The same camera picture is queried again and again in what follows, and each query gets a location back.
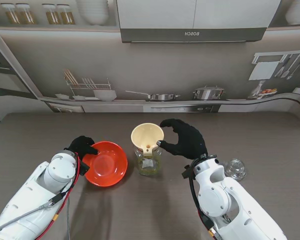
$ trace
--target label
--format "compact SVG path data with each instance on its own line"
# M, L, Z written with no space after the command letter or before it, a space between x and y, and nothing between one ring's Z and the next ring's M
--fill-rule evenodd
M142 168L146 168L146 167L154 167L154 161L152 159L148 159L148 158L144 158L142 160Z
M199 31L185 31L184 35L185 36L199 36L200 32Z

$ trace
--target backsplash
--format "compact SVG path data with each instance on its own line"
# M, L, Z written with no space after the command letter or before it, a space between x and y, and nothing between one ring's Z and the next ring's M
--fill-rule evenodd
M222 99L246 99L259 82L249 81L255 53L300 50L300 29L267 31L261 41L246 43L129 44L121 43L119 32L0 30L0 36L43 96L51 98L73 95L64 79L64 69L69 69L81 84L82 78L98 84L109 80L117 100L147 99L126 92L133 91L178 94L187 101L193 99L195 89L205 86L223 88ZM296 87L300 71L290 80L272 77L262 89L277 89L280 94ZM92 90L78 89L75 94L94 97Z

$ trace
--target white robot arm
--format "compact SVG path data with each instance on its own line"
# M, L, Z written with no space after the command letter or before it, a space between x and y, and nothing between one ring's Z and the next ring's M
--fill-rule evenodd
M56 220L79 170L80 161L68 150L41 163L2 211L0 240L37 239Z
M257 201L236 180L225 176L216 156L194 160L182 175L189 178L201 220L214 239L287 240ZM194 176L200 185L198 198Z

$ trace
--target table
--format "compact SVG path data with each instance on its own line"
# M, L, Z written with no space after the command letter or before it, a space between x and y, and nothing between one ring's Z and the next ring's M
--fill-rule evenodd
M241 184L289 240L300 240L300 121L279 112L9 114L0 124L0 213L37 165L85 135L119 144L128 170L108 188L79 178L70 195L71 239L210 240L189 182L181 176L189 160L163 152L162 172L156 177L141 176L134 168L131 131L167 118L198 128L209 153L221 162L243 160L248 174ZM164 133L167 142L177 142L172 129ZM43 239L67 239L66 208Z

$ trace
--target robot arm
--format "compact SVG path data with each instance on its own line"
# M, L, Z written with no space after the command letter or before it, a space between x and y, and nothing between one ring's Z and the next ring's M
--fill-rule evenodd
M178 143L164 140L157 145L173 155L193 160L182 174L200 219L217 240L287 240L283 231L257 201L234 179L225 176L217 156L208 156L201 133L180 119L167 119L161 127L172 127ZM194 179L200 185L198 198Z
M64 150L41 163L5 206L0 215L0 240L36 239L55 218L78 173L73 152ZM5 226L9 221L37 210Z
M236 180L225 176L218 163L212 156L193 168L200 185L199 210L213 222L208 227L211 235L217 240L287 240L276 222Z

